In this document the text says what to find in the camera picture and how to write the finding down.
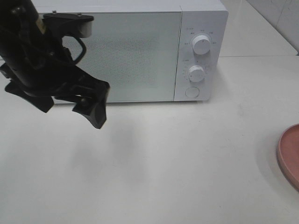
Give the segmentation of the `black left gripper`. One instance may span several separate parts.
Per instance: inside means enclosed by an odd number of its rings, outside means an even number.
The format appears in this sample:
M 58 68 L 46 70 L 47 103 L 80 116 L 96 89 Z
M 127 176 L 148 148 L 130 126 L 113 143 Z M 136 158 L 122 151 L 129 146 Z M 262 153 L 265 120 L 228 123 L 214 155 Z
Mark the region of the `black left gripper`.
M 72 111 L 84 116 L 95 128 L 104 125 L 110 85 L 76 66 L 62 35 L 0 36 L 0 71 L 10 82 L 5 91 L 19 96 L 47 113 L 54 101 L 75 103 Z

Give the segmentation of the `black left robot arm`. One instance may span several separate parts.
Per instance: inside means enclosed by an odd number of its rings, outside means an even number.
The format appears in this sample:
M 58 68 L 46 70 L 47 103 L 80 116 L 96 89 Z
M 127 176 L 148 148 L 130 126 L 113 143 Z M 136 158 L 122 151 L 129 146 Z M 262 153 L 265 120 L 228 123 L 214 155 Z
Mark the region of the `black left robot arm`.
M 73 111 L 100 129 L 107 119 L 109 83 L 78 67 L 86 53 L 93 17 L 51 12 L 40 16 L 29 0 L 0 3 L 0 67 L 5 91 L 48 112 L 54 100 L 74 103 Z

